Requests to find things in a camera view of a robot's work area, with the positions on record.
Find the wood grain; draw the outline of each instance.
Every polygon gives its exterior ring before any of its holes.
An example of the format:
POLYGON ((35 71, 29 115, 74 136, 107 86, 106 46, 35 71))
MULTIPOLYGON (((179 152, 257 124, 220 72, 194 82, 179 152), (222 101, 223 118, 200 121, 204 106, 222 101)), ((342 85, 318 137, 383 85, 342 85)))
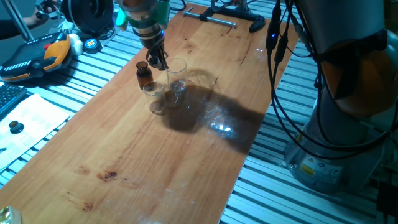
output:
POLYGON ((24 224, 217 223, 271 97, 267 26, 250 34, 249 21, 215 17, 238 28, 179 12, 166 30, 169 62, 185 59, 197 84, 181 107, 148 110, 141 50, 0 190, 0 207, 17 208, 24 224))

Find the glass beaker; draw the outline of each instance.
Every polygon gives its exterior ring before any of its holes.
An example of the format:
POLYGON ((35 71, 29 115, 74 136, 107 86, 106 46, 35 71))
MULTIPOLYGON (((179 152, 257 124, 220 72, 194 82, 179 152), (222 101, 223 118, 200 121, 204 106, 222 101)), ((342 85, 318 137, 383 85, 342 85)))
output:
POLYGON ((145 93, 149 110, 156 115, 163 115, 166 106, 166 86, 160 82, 151 81, 147 82, 142 90, 145 93))
POLYGON ((181 105, 185 90, 187 88, 187 63, 180 58, 175 58, 166 69, 167 84, 171 93, 166 94, 168 107, 178 107, 181 105))

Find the brown bottle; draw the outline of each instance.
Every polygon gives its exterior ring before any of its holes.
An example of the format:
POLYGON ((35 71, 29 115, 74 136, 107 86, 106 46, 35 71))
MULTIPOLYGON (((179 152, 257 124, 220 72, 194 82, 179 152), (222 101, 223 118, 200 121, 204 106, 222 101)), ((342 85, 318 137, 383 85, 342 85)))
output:
POLYGON ((142 90, 142 87, 150 82, 154 81, 154 77, 152 76, 152 71, 148 68, 148 63, 146 62, 138 62, 137 63, 137 78, 139 88, 142 90))

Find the white paper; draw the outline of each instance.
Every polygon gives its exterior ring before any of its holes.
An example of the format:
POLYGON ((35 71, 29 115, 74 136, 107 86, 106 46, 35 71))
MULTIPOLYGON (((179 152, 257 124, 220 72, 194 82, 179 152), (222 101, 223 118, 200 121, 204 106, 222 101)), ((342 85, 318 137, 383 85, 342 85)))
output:
POLYGON ((56 106, 45 101, 38 94, 20 102, 0 122, 0 170, 23 155, 32 146, 60 126, 68 115, 56 106), (18 121, 24 125, 19 134, 11 134, 9 123, 18 121))

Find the metal frame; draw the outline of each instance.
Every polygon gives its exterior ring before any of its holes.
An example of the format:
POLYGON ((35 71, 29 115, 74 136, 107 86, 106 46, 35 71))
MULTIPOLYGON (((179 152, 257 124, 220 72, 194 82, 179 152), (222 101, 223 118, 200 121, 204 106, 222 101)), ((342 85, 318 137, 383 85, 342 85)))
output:
POLYGON ((14 4, 14 1, 13 0, 1 0, 1 2, 4 5, 4 7, 6 8, 11 19, 14 21, 22 38, 26 42, 34 40, 32 33, 30 32, 28 26, 26 25, 24 18, 19 13, 17 6, 14 4))

